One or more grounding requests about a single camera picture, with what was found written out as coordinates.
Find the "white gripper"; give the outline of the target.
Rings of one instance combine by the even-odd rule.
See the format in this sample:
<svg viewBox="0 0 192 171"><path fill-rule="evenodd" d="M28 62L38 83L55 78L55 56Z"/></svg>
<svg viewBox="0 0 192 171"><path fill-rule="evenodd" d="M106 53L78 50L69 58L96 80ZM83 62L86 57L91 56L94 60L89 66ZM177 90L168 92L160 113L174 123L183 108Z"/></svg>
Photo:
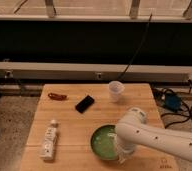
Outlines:
<svg viewBox="0 0 192 171"><path fill-rule="evenodd" d="M124 139L116 138L114 144L120 163L124 163L135 151L135 145Z"/></svg>

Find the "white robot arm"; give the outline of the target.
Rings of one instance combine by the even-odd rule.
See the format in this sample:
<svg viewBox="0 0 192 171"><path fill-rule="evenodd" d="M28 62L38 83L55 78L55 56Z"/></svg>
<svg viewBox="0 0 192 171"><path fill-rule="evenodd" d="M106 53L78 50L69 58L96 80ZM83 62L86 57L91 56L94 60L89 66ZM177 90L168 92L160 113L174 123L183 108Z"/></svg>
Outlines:
<svg viewBox="0 0 192 171"><path fill-rule="evenodd" d="M130 108L115 125L115 132L116 144L124 153L140 144L192 162L192 133L149 126L139 108Z"/></svg>

